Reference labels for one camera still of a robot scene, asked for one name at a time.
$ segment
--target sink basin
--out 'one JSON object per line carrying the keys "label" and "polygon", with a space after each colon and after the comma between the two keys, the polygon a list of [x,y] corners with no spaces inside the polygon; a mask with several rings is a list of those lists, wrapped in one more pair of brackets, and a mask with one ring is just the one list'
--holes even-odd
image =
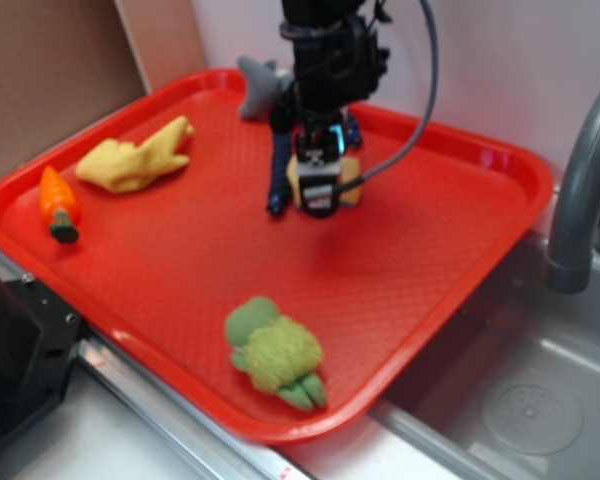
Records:
{"label": "sink basin", "polygon": [[600,479],[600,256],[564,296],[542,284],[542,243],[521,241],[384,396],[467,478]]}

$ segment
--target gray faucet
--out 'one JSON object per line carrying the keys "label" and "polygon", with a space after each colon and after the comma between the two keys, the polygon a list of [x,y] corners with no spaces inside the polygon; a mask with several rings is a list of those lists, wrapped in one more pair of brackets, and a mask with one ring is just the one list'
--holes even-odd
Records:
{"label": "gray faucet", "polygon": [[600,220],[600,94],[565,172],[545,253],[545,284],[561,293],[587,288]]}

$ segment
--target yellow cloth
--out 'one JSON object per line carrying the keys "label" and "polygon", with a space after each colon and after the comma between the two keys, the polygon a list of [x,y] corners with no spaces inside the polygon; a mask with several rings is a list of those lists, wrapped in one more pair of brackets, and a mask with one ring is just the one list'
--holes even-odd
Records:
{"label": "yellow cloth", "polygon": [[181,115],[139,147],[132,142],[108,138],[78,162],[76,176],[112,193],[143,189],[160,175],[189,164],[189,157],[176,154],[175,150],[182,139],[194,131],[187,118]]}

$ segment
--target carrot toy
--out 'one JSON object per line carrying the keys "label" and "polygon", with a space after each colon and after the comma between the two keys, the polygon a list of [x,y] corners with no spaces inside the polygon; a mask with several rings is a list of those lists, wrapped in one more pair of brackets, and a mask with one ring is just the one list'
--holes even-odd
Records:
{"label": "carrot toy", "polygon": [[40,181],[40,213],[53,238],[60,243],[78,240],[74,225],[78,212],[78,201],[67,181],[56,169],[46,166]]}

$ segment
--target green stuffed toy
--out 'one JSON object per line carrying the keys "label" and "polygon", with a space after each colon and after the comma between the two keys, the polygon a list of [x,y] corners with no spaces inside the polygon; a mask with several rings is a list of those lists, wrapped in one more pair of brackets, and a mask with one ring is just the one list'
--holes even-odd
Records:
{"label": "green stuffed toy", "polygon": [[254,297],[235,309],[225,334],[234,351],[231,363],[249,374],[256,390],[278,395],[307,412],[327,404],[324,385],[314,371],[324,357],[320,343],[271,300]]}

